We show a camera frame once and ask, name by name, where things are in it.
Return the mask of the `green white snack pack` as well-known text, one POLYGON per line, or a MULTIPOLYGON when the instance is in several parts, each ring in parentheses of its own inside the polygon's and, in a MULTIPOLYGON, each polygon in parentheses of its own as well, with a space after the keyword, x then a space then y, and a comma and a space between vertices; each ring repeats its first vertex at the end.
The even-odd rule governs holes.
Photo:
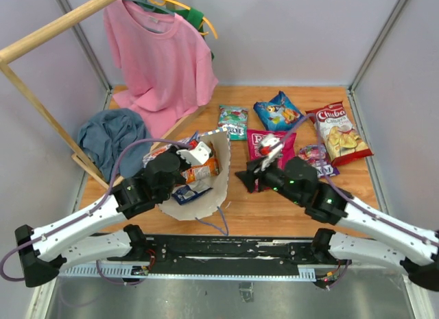
POLYGON ((228 129, 231 141, 245 141, 247 139, 248 109, 220 105, 218 126, 228 129))

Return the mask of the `pink purple snack pouch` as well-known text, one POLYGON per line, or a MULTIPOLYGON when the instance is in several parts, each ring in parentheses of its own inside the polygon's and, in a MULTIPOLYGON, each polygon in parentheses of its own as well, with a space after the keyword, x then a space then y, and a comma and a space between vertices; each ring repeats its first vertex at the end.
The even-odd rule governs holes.
POLYGON ((312 144, 302 147, 298 151, 298 157, 317 170, 318 178, 323 178, 324 175, 334 177, 340 174, 339 169, 331 164, 324 145, 312 144))

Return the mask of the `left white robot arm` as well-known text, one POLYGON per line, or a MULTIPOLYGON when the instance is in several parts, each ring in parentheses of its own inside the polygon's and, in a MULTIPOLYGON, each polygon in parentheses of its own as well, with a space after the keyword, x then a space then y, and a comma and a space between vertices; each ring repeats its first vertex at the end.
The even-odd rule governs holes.
POLYGON ((96 233, 169 200, 174 187, 185 183, 182 173, 190 166, 183 151, 172 146, 88 207, 40 228, 18 227, 14 234, 21 281, 26 287, 39 287, 78 264, 111 257, 144 258, 147 244, 138 226, 129 224, 109 235, 96 233))

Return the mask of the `orange snack pack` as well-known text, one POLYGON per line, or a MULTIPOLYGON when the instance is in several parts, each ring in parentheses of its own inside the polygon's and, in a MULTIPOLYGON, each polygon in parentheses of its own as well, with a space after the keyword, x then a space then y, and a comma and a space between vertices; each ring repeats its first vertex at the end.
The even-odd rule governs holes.
POLYGON ((192 183, 205 178, 217 176, 220 173, 220 166, 215 157, 210 158, 205 164, 193 166, 188 170, 182 172, 186 183, 192 183))

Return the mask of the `blue snack bag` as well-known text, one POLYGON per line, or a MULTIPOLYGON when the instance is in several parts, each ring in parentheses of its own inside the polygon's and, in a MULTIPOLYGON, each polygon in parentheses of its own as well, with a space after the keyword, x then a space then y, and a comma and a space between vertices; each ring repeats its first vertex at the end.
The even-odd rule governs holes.
POLYGON ((264 128, 274 132, 291 130, 303 117, 301 111, 282 91, 268 102, 256 102, 253 109, 264 128))

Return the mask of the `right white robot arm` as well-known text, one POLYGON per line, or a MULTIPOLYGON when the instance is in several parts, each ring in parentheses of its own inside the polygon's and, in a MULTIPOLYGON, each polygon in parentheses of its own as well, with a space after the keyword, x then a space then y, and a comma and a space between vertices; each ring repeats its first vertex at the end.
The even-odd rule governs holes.
POLYGON ((236 172, 248 192, 268 188, 304 208, 311 219, 366 234, 351 237, 320 228, 311 243, 311 257, 319 264, 359 261, 393 269, 426 290, 438 291, 438 232, 402 222, 368 206, 351 193, 322 182, 317 170, 295 157, 281 169, 263 167, 263 159, 249 161, 236 172))

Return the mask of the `blue white snack pack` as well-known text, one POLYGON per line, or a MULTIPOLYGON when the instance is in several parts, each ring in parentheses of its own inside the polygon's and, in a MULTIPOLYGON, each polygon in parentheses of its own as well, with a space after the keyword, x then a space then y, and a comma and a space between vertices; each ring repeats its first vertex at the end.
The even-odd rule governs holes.
POLYGON ((212 190, 212 187, 202 180, 198 180, 187 185, 176 187, 171 196, 179 205, 185 205, 197 200, 210 190, 212 190))

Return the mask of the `blue checkered paper bag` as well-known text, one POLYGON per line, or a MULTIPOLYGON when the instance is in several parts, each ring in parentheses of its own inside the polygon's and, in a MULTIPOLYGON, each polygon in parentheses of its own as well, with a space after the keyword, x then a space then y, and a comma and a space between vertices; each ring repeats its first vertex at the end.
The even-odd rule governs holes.
POLYGON ((230 132, 226 127, 200 134, 198 141, 213 152, 205 164, 182 175, 187 186, 177 186, 159 210, 179 221, 201 220, 212 215, 226 200, 230 173, 230 132))

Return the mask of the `red Chuba chips bag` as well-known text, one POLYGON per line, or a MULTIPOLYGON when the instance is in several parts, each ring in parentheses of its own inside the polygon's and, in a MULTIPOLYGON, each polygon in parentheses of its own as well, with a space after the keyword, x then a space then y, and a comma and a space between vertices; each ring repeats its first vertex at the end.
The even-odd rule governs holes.
POLYGON ((307 110, 306 113, 322 138, 333 166, 372 156, 368 144, 349 119, 343 102, 307 110))

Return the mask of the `pink snack bag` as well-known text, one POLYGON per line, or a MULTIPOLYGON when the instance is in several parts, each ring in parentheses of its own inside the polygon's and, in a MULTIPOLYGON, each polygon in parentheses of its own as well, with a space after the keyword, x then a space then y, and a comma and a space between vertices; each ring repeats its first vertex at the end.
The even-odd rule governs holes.
MULTIPOLYGON (((249 159, 255 160, 261 158, 261 154, 258 150, 258 144, 262 140, 263 137, 273 134, 275 137, 282 139, 287 132, 272 132, 267 130, 255 130, 255 129, 247 129, 247 144, 248 144, 248 153, 249 159)), ((294 151, 294 143, 296 140, 296 133, 292 133, 289 138, 285 141, 284 147, 281 150, 281 157, 278 160, 278 166, 283 169, 288 160, 295 157, 294 151)))

